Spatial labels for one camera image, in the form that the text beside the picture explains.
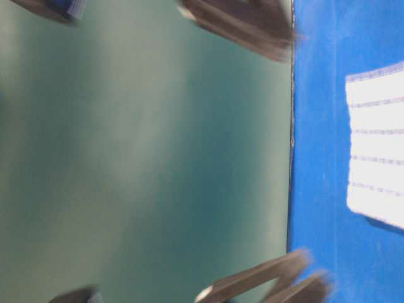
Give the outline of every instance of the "striped towel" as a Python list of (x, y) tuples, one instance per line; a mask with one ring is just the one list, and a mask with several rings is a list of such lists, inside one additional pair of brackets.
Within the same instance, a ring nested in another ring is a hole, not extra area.
[(348, 207), (404, 229), (404, 62), (346, 78)]

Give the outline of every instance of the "green board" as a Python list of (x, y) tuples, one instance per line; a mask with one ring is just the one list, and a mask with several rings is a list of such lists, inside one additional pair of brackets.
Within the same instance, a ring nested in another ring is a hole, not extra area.
[(1, 302), (193, 302), (285, 252), (289, 64), (163, 0), (78, 28), (3, 0), (0, 39)]

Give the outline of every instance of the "metal tip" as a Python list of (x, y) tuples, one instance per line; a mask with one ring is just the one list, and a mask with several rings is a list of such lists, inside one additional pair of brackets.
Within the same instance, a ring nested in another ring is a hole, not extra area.
[(204, 290), (202, 290), (199, 295), (196, 296), (195, 298), (195, 303), (198, 303), (200, 300), (203, 300), (204, 298), (206, 298), (206, 296), (208, 294), (210, 294), (210, 292), (212, 291), (213, 287), (210, 285), (208, 288), (205, 288)]
[(181, 15), (184, 18), (187, 18), (187, 19), (192, 20), (192, 21), (196, 21), (195, 16), (192, 14), (192, 12), (190, 10), (186, 9), (183, 6), (177, 6), (177, 9), (179, 10), (179, 12), (181, 13)]

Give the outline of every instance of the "blue mat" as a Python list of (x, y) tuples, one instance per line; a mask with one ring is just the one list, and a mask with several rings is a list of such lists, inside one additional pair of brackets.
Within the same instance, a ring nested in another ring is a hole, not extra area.
[(350, 128), (345, 77), (404, 61), (402, 1), (295, 0), (307, 37), (295, 56), (295, 147), (288, 249), (326, 268), (330, 302), (403, 302), (404, 232), (346, 204)]

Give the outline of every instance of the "dark edge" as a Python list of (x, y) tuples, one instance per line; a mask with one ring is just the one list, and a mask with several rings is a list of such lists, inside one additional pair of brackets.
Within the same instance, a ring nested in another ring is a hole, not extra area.
[[(295, 5), (294, 0), (292, 5), (292, 29), (295, 30)], [(292, 72), (291, 72), (291, 96), (290, 96), (290, 150), (289, 150), (289, 193), (288, 193), (288, 217), (287, 217), (287, 235), (286, 235), (286, 252), (290, 253), (292, 249), (292, 183), (293, 183), (293, 164), (294, 164), (294, 149), (295, 149), (295, 43), (292, 44)]]

